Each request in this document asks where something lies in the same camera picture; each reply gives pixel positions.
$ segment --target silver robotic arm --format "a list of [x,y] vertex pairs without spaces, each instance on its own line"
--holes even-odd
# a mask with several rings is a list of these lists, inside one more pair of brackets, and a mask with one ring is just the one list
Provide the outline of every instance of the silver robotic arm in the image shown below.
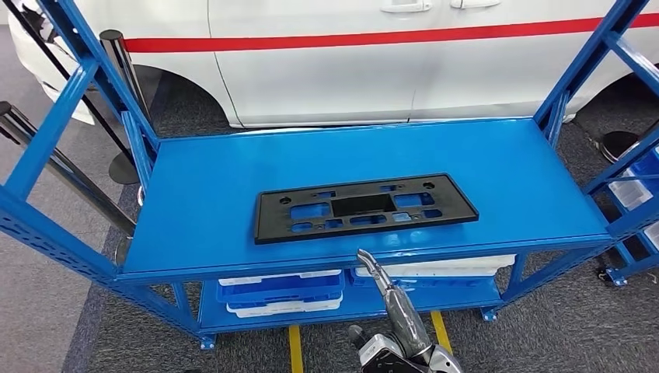
[[462,373],[453,355],[431,342],[410,298],[392,283],[375,258],[362,249],[357,251],[357,258],[375,280],[392,328],[390,333],[371,337],[359,326],[349,328],[350,340],[359,350],[361,370],[364,373]]

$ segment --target plastic tray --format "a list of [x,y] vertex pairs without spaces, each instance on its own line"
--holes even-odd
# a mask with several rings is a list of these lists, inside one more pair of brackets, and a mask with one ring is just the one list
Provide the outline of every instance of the plastic tray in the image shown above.
[[[624,177],[632,177],[636,174],[631,169],[622,173]],[[608,185],[616,198],[626,209],[633,210],[643,202],[652,198],[652,193],[640,180],[614,181]]]
[[[646,155],[631,165],[631,170],[639,175],[655,175],[659,173],[659,155],[657,149],[652,149]],[[641,180],[641,183],[651,192],[659,193],[659,179]]]
[[275,302],[257,305],[248,308],[235,308],[234,304],[227,304],[227,311],[235,313],[239,318],[277,315],[291,312],[314,312],[338,309],[343,301],[343,293],[315,297],[314,299],[302,299],[289,302]]
[[[483,282],[492,281],[493,276],[457,276],[457,277],[392,277],[394,284],[406,291],[418,288],[463,287],[473,288]],[[350,270],[350,283],[352,286],[375,288],[372,277],[362,277]]]
[[299,276],[264,278],[257,284],[218,285],[221,303],[273,303],[336,294],[345,287],[343,272],[335,276],[301,278]]
[[259,277],[236,277],[236,278],[222,278],[219,281],[220,285],[229,286],[229,285],[242,285],[242,284],[258,284],[263,279],[266,278],[275,278],[275,277],[290,277],[297,276],[300,278],[310,278],[310,277],[323,277],[323,276],[336,276],[340,274],[341,270],[320,270],[317,272],[302,272],[300,274],[273,274],[270,276],[259,276]]
[[[627,169],[622,175],[630,177],[636,174],[631,169]],[[608,188],[627,210],[633,210],[639,207],[643,202],[651,199],[653,196],[647,189],[647,184],[642,183],[641,180],[614,181],[608,185]],[[643,233],[652,242],[654,247],[659,249],[659,222],[645,228]]]
[[[384,266],[390,277],[493,276],[501,267],[514,264],[515,255],[483,256]],[[358,277],[369,277],[365,267],[354,270]]]

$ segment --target lower shelf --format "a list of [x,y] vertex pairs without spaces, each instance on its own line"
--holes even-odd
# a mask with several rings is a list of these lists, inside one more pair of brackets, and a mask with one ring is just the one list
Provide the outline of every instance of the lower shelf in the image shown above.
[[[385,305],[376,288],[346,284],[338,309],[297,312],[240,319],[226,310],[226,304],[215,297],[217,281],[205,281],[201,290],[199,321],[207,334],[265,329],[292,324],[338,322],[385,315]],[[475,287],[421,288],[407,293],[419,312],[444,309],[471,309],[499,305],[501,298],[494,279]]]

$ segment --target black cable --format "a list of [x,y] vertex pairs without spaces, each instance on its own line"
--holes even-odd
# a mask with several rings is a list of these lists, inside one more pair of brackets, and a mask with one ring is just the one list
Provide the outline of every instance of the black cable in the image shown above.
[[[5,3],[7,6],[7,9],[18,19],[19,23],[23,27],[23,29],[32,37],[35,43],[37,43],[37,46],[41,49],[46,54],[46,57],[48,57],[49,60],[51,60],[52,64],[55,66],[55,68],[62,74],[65,80],[68,80],[71,76],[68,74],[68,71],[62,66],[61,62],[55,57],[53,52],[48,49],[48,46],[44,42],[43,39],[41,39],[41,35],[39,35],[36,30],[30,25],[30,23],[27,22],[23,14],[16,8],[12,0],[2,0],[2,2]],[[105,130],[105,132],[112,138],[114,143],[117,145],[117,147],[121,150],[122,153],[128,158],[128,161],[135,166],[135,161],[133,160],[133,155],[128,151],[128,149],[124,146],[124,143],[121,142],[121,140],[117,137],[117,134],[114,133],[112,128],[110,128],[110,125],[103,119],[103,116],[101,116],[101,113],[96,109],[96,107],[92,104],[92,101],[87,98],[87,96],[82,96],[82,101],[85,103],[85,105],[89,108],[89,112],[94,116],[94,118],[99,122],[101,127]]]

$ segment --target blue metal shelf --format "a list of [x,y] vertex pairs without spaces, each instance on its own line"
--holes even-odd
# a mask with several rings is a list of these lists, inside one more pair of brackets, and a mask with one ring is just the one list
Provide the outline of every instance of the blue metal shelf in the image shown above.
[[[647,149],[659,145],[659,129],[583,190],[553,151],[566,104],[609,51],[659,93],[659,70],[620,36],[647,0],[615,2],[533,118],[173,140],[155,136],[133,92],[113,69],[73,0],[38,1],[81,66],[0,187],[0,232],[196,337],[202,347],[212,347],[215,334],[225,331],[357,319],[384,312],[377,291],[348,286],[341,307],[334,311],[239,319],[215,300],[220,277],[350,268],[357,265],[357,248],[371,251],[383,264],[517,254],[509,285],[501,294],[493,280],[469,290],[425,288],[410,294],[421,311],[480,307],[484,318],[491,320],[505,305],[659,220],[659,198],[610,224],[592,199],[620,180],[619,174]],[[89,82],[125,126],[147,191],[123,266],[110,262],[26,202]],[[479,210],[478,221],[261,246],[253,243],[259,192],[434,173],[452,176]],[[530,276],[522,276],[529,252],[557,249],[565,253]],[[198,320],[191,315],[184,281],[204,281]],[[146,286],[161,283],[171,284],[175,304]]]
[[[361,153],[369,142],[385,146],[380,154]],[[261,191],[432,173],[449,173],[480,219],[313,241],[253,242]],[[349,268],[357,266],[356,248],[382,263],[410,263],[542,249],[536,246],[592,247],[611,240],[598,215],[529,119],[168,140],[161,144],[118,280]]]
[[[273,328],[291,324],[338,322],[386,315],[382,296],[374,288],[355,287],[346,281],[343,301],[329,311],[284,313],[280,315],[240,319],[226,310],[216,298],[217,281],[205,281],[201,290],[199,323],[203,333],[225,333],[241,330]],[[447,309],[470,309],[503,303],[492,277],[476,287],[421,288],[407,293],[421,312]]]

